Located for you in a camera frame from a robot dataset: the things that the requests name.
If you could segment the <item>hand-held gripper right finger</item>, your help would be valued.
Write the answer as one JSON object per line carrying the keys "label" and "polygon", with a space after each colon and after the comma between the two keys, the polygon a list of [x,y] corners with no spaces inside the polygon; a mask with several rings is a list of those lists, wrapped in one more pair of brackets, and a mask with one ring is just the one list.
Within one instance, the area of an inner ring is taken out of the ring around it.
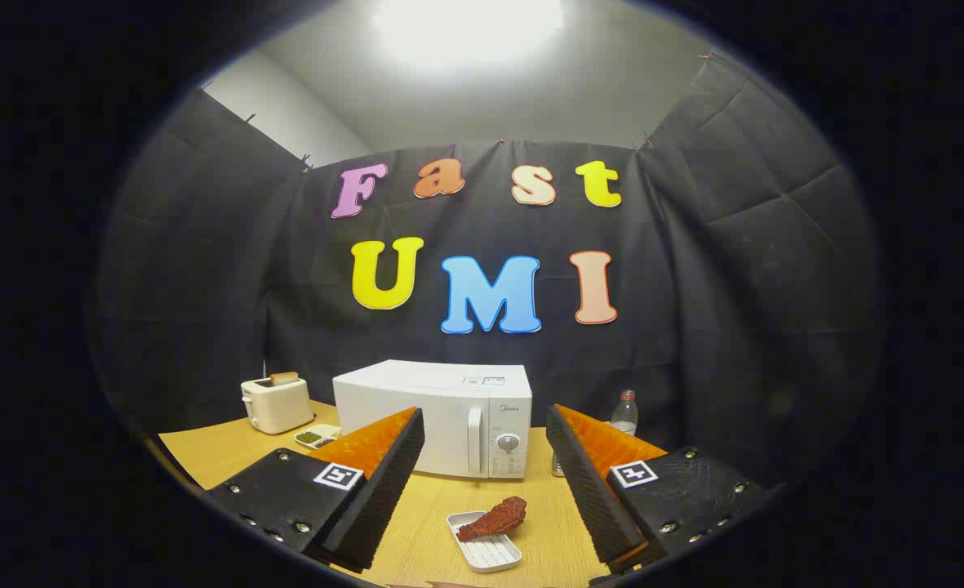
{"label": "hand-held gripper right finger", "polygon": [[709,543],[766,497],[705,449],[669,452],[559,404],[546,413],[546,439],[610,577]]}

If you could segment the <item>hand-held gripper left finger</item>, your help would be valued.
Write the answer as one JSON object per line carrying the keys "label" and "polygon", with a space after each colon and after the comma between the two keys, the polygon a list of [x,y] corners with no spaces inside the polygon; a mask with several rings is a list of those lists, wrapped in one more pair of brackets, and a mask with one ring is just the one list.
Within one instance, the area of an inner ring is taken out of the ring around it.
{"label": "hand-held gripper left finger", "polygon": [[206,494],[247,531],[362,572],[372,566],[424,443],[423,411],[410,407],[307,455],[273,450]]}

